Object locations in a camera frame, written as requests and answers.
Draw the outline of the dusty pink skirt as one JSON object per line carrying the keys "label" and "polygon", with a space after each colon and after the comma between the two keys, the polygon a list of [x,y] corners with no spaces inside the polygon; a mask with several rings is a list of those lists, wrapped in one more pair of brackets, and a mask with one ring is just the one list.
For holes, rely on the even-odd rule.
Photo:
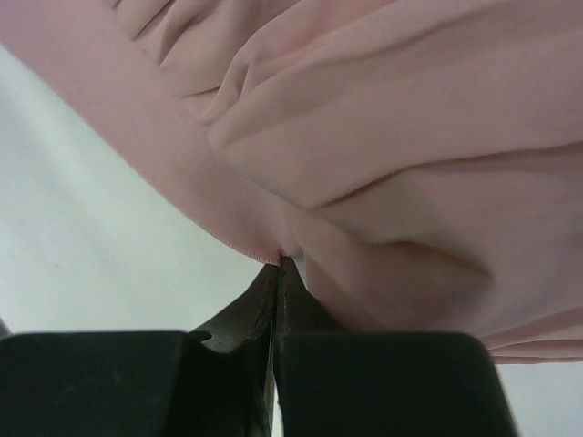
{"label": "dusty pink skirt", "polygon": [[4,1],[1,42],[347,326],[581,360],[579,1]]}

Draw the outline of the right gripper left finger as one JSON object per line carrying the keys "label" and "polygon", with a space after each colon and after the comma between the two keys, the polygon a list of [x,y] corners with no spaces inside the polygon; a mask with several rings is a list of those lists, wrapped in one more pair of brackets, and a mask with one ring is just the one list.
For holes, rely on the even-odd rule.
{"label": "right gripper left finger", "polygon": [[192,331],[37,332],[1,341],[4,436],[268,436],[278,270]]}

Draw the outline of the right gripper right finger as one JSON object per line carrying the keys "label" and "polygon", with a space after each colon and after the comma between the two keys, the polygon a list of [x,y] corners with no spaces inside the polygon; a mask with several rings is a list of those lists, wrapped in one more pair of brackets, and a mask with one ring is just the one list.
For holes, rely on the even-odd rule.
{"label": "right gripper right finger", "polygon": [[274,373],[287,436],[517,434],[484,345],[458,332],[354,333],[279,266]]}

